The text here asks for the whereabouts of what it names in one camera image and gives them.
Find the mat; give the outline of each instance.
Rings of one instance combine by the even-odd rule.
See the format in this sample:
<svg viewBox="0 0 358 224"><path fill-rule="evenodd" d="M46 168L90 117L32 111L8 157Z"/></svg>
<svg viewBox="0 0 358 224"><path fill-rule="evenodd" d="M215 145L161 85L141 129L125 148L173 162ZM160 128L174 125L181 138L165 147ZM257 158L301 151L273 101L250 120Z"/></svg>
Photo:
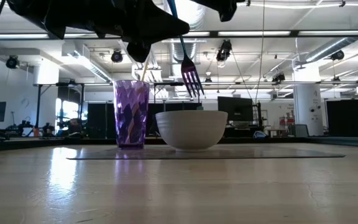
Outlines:
<svg viewBox="0 0 358 224"><path fill-rule="evenodd" d="M218 145L205 152L177 152L169 146L146 146L143 150L120 150L81 152L67 159L273 159L273 158L325 158L344 157L341 154L301 150L292 147Z"/></svg>

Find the bowl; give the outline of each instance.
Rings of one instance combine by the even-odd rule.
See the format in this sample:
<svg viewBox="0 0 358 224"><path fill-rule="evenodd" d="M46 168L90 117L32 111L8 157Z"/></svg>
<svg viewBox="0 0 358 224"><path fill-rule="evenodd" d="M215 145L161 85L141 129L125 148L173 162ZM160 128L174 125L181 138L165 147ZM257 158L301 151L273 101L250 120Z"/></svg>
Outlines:
<svg viewBox="0 0 358 224"><path fill-rule="evenodd" d="M155 115L162 139L178 151L200 152L221 140L227 123L222 111L169 111Z"/></svg>

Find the computer monitor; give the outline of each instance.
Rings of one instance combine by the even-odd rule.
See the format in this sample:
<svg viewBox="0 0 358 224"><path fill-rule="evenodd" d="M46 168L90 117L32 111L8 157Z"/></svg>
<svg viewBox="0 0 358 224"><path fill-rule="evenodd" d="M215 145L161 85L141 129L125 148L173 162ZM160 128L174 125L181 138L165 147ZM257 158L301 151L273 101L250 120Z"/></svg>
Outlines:
<svg viewBox="0 0 358 224"><path fill-rule="evenodd" d="M228 121L254 120L251 99L219 96L218 110L229 114Z"/></svg>

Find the purple plastic cup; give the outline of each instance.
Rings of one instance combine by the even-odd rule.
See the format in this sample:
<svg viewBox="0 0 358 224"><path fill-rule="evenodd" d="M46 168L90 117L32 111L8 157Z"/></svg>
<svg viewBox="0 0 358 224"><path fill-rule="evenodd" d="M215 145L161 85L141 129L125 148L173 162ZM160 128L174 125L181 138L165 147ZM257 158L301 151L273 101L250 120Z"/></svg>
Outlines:
<svg viewBox="0 0 358 224"><path fill-rule="evenodd" d="M114 111L119 148L144 148L148 107L148 83L136 80L114 82Z"/></svg>

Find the white column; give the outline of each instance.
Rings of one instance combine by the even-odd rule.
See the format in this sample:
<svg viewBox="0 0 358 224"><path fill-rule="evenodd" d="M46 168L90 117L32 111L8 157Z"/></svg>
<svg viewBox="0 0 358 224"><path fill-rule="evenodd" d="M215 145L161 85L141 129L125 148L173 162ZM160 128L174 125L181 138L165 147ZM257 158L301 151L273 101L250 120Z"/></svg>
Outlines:
<svg viewBox="0 0 358 224"><path fill-rule="evenodd" d="M294 68L294 81L320 81L316 63ZM306 124L310 136L323 135L323 114L321 112L321 93L319 84L294 86L295 123Z"/></svg>
<svg viewBox="0 0 358 224"><path fill-rule="evenodd" d="M59 82L59 66L47 59L44 59L39 66L34 67L35 84L56 84ZM39 127L50 123L55 125L56 120L56 99L58 88L51 86L41 96Z"/></svg>

